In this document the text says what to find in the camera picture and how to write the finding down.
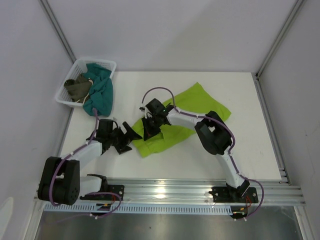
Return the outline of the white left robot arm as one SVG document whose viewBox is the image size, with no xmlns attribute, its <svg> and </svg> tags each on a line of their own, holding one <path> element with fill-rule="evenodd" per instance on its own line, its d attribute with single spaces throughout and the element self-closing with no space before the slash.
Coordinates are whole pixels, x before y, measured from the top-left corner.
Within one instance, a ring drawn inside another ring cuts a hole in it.
<svg viewBox="0 0 320 240">
<path fill-rule="evenodd" d="M 97 119 L 85 143 L 65 156 L 47 158 L 38 185 L 37 198 L 53 206 L 73 205 L 78 199 L 115 201 L 121 194 L 109 186 L 106 176 L 80 171 L 89 162 L 103 155 L 110 147 L 118 154 L 132 148 L 132 141 L 142 137 L 127 122 L 119 126 L 111 119 Z"/>
</svg>

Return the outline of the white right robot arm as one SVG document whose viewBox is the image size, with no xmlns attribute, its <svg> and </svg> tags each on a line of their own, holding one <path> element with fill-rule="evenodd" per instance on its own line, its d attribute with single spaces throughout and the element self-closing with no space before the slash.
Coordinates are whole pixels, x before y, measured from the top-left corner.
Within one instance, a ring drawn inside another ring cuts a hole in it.
<svg viewBox="0 0 320 240">
<path fill-rule="evenodd" d="M 143 139 L 149 140 L 161 132 L 161 126 L 180 126 L 194 130 L 203 146 L 211 155 L 216 156 L 226 176 L 228 196 L 234 202 L 246 197 L 250 183 L 241 176 L 231 155 L 235 137 L 219 115 L 210 111 L 203 115 L 184 111 L 172 104 L 163 105 L 154 98 L 139 108 L 143 113 Z"/>
</svg>

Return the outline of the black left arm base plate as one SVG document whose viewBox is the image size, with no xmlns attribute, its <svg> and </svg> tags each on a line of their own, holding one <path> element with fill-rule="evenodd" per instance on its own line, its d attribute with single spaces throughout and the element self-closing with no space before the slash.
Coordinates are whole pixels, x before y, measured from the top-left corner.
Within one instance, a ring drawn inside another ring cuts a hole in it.
<svg viewBox="0 0 320 240">
<path fill-rule="evenodd" d="M 121 200 L 123 200 L 124 193 L 125 193 L 125 186 L 119 184 L 111 184 L 108 186 L 102 186 L 97 194 L 86 194 L 84 196 L 80 196 L 81 200 L 88 200 L 88 201 L 117 201 L 118 197 L 112 194 L 114 193 L 120 196 Z"/>
</svg>

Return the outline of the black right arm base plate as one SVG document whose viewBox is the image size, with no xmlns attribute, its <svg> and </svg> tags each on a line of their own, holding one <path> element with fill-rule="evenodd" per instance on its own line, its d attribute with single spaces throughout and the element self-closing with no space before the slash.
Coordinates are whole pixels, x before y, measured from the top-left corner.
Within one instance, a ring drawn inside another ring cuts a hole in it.
<svg viewBox="0 0 320 240">
<path fill-rule="evenodd" d="M 249 200 L 249 203 L 254 204 L 259 202 L 257 190 L 254 187 L 249 187 L 243 195 L 238 194 L 237 191 L 231 190 L 226 186 L 214 186 L 208 193 L 212 195 L 214 203 L 245 204 L 246 200 Z"/>
</svg>

